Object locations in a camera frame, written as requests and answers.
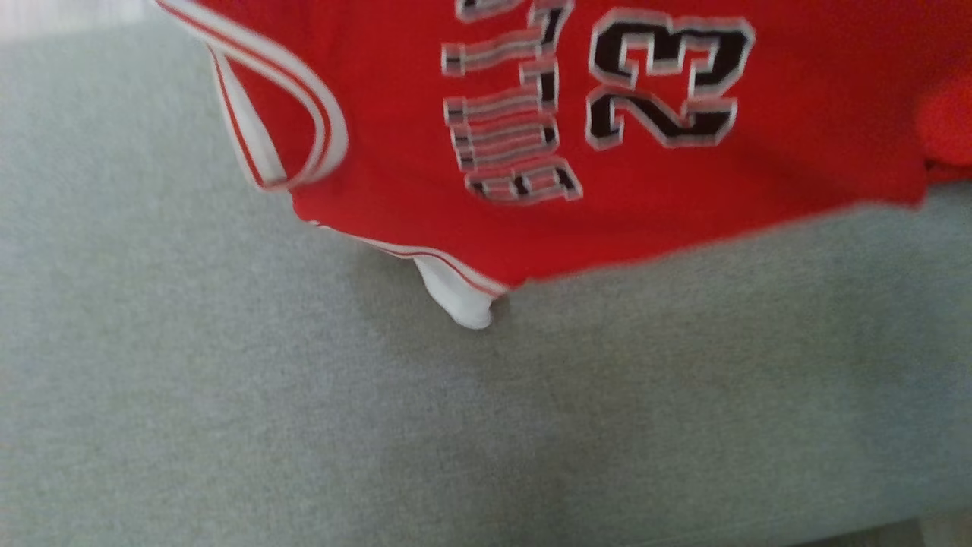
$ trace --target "gray couch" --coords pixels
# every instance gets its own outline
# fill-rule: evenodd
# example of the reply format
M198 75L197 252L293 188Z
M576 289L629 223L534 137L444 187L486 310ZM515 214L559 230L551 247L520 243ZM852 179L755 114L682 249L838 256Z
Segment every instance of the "gray couch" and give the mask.
M246 186L168 21L0 54L10 545L778 546L972 505L972 185L475 333Z

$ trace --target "white fabric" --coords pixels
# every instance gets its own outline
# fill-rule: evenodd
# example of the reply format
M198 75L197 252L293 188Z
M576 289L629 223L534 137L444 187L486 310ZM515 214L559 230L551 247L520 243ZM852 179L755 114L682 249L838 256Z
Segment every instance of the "white fabric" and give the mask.
M429 294L460 325L485 329L493 322L493 298L469 285L454 269L434 256L416 256L415 266Z

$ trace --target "armhole trim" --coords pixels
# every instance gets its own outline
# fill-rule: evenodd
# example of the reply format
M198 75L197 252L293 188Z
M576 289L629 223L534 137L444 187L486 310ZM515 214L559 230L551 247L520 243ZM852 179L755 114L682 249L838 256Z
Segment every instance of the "armhole trim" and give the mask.
M241 163L259 188L288 190L315 182L337 168L348 150L347 124L333 93L306 63L280 44L188 0L157 2L190 34L209 46ZM228 58L291 94L310 115L314 124L313 144L303 167L293 177L288 179L282 173L272 139L229 63L225 62Z

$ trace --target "white trim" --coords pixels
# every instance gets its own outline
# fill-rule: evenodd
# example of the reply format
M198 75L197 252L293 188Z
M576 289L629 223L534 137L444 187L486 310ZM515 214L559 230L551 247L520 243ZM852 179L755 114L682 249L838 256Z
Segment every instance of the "white trim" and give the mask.
M277 185L268 183L286 181L287 172L280 162L280 156L277 154L277 149L273 145L269 131L266 130L266 126L260 119L260 115L257 114L257 110L254 108L253 102L250 101L246 89L243 88L239 79L236 78L232 65L229 64L226 56L222 53L212 49L210 51L213 54L217 87L219 88L220 95L223 96L225 94L226 96L226 100L221 100L220 103L223 106L223 113L226 116L226 128L233 137L232 140L236 148L237 156L242 164L246 164L243 151L243 147L246 147L250 152L250 160L257 168L257 173L260 176L262 184L256 179L253 179L252 173L250 173L250 178L253 179L257 188L270 190ZM243 142L240 142L236 138L233 121L236 122L236 126L239 128Z
M201 38L214 50L223 52L260 73L293 95L307 109L315 129L311 151L300 172L286 185L280 186L290 188L296 184L313 182L337 168L348 150L347 124L337 99L310 67L280 44L188 0L157 2L173 13L198 23L201 29L186 21L180 21L191 34ZM221 34L233 42L223 39L219 36ZM244 48L262 55L266 60L250 54Z
M375 239L368 239L366 237L351 236L359 241L363 241L369 245L378 247L379 249L402 257L410 257L415 255L425 255L435 257L442 262L446 263L450 268L461 274L463 277L478 285L482 289L486 289L484 292L486 294L492 293L492 296L497 297L509 292L509 287L491 279L482 273L477 272L473 268L470 268L462 261L452 256L451 254L440 251L438 249L433 249L430 247L414 247L409 245L394 245L391 243L386 243L384 241L378 241Z

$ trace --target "jersey lettering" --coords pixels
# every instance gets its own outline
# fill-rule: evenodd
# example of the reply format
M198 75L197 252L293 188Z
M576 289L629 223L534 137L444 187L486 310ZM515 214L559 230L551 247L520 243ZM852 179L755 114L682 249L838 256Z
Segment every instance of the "jersey lettering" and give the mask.
M522 3L459 2L457 17L466 22L504 13ZM467 174L466 187L483 199L531 203L581 196L580 183L568 162L555 156L560 147L555 119L560 76L555 55L572 9L573 0L534 0L526 29L479 44L442 46L442 74L448 77L462 78L507 61L519 62L518 87L443 101L459 170Z
M473 22L515 9L524 0L456 0L456 18Z
M449 126L495 120L524 112L555 113L559 87L556 61L520 64L519 88L477 98L445 99L445 123Z
M472 192L490 201L530 203L558 198L577 200L582 197L580 184L571 166L566 160L556 157L507 171L471 174L466 181Z
M442 73L462 77L507 60L551 55L557 51L572 8L572 0L535 0L527 16L526 29L478 44L446 44L442 46Z
M598 150L620 144L620 110L667 148L717 145L731 131L738 106L735 98L723 95L742 76L754 40L743 19L673 21L647 10L611 10L591 38L590 72L603 85L588 95L588 142ZM676 111L658 97L635 91L639 67L628 58L632 50L646 51L648 77L681 74L686 51L709 56L691 62L687 97Z

